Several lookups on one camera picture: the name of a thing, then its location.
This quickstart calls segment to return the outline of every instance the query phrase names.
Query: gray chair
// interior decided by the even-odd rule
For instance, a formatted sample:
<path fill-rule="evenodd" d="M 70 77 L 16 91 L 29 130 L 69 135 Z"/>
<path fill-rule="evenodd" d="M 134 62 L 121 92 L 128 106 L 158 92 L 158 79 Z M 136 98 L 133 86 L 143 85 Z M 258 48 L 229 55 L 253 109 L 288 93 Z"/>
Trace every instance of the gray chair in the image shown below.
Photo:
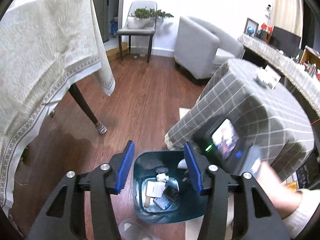
<path fill-rule="evenodd" d="M 175 61 L 196 79 L 210 78 L 230 58 L 241 58 L 243 45 L 222 29 L 195 17 L 180 17 Z"/>
<path fill-rule="evenodd" d="M 129 9 L 128 16 L 134 13 L 134 11 L 138 8 L 147 8 L 147 9 L 155 9 L 157 10 L 157 3 L 153 1 L 134 1 Z M 131 35 L 135 36 L 150 36 L 149 38 L 149 46 L 148 46 L 148 54 L 147 54 L 147 63 L 149 65 L 151 49 L 152 49 L 152 38 L 156 32 L 156 17 L 152 19 L 153 22 L 149 22 L 147 26 L 142 29 L 130 29 L 128 28 L 128 18 L 125 22 L 125 26 L 117 31 L 118 39 L 119 39 L 119 50 L 121 61 L 123 62 L 123 54 L 122 54 L 122 46 L 121 46 L 121 36 L 128 35 L 129 36 L 129 53 L 131 52 Z"/>

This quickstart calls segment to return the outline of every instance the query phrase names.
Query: computer monitor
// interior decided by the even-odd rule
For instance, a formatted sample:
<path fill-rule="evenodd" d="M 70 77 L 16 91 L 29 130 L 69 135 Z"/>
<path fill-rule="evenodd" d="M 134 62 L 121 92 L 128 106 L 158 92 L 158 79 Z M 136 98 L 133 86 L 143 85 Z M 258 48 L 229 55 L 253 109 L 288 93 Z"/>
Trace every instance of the computer monitor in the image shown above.
<path fill-rule="evenodd" d="M 269 44 L 282 50 L 288 57 L 298 54 L 301 37 L 279 27 L 274 27 Z"/>

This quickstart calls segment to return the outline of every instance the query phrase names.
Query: green light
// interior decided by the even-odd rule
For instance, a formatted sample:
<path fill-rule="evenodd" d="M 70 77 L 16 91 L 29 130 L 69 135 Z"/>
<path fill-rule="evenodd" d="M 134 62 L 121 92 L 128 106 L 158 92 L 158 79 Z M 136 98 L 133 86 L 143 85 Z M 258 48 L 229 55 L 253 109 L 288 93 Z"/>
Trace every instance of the green light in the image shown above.
<path fill-rule="evenodd" d="M 207 149 L 205 149 L 205 151 L 207 152 L 207 151 L 209 151 L 211 148 L 212 148 L 212 146 L 209 145 L 209 146 L 207 147 Z"/>

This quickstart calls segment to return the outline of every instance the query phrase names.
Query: curtain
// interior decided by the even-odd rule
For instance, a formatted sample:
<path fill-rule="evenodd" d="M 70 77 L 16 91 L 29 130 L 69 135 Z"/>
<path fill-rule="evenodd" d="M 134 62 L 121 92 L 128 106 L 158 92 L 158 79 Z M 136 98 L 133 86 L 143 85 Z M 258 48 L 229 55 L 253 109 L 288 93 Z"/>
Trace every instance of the curtain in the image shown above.
<path fill-rule="evenodd" d="M 270 25 L 302 37 L 303 0 L 273 0 Z"/>

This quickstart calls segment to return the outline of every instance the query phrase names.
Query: floor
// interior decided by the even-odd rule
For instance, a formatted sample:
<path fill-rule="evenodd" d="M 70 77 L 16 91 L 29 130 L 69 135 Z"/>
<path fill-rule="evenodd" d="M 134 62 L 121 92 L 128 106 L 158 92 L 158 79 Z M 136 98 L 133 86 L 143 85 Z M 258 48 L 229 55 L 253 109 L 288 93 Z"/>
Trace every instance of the floor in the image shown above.
<path fill-rule="evenodd" d="M 114 38 L 111 36 L 111 34 L 109 35 L 110 35 L 109 40 L 103 43 L 104 49 L 109 50 L 109 49 L 118 48 L 119 47 L 118 37 Z"/>
<path fill-rule="evenodd" d="M 28 235 L 38 212 L 61 178 L 70 170 L 91 171 L 122 152 L 127 141 L 136 145 L 136 157 L 148 150 L 165 149 L 164 135 L 179 120 L 179 107 L 191 108 L 204 85 L 195 85 L 174 66 L 173 58 L 151 56 L 111 62 L 116 88 L 108 97 L 93 77 L 77 83 L 97 118 L 108 126 L 99 135 L 73 98 L 67 93 L 47 117 L 39 136 L 29 145 L 15 176 L 11 214 Z M 112 196 L 117 223 L 135 216 L 132 199 L 132 170 L 125 189 Z M 87 239 L 93 239 L 90 196 L 86 196 Z M 185 239 L 185 223 L 150 225 L 139 221 L 162 240 Z"/>

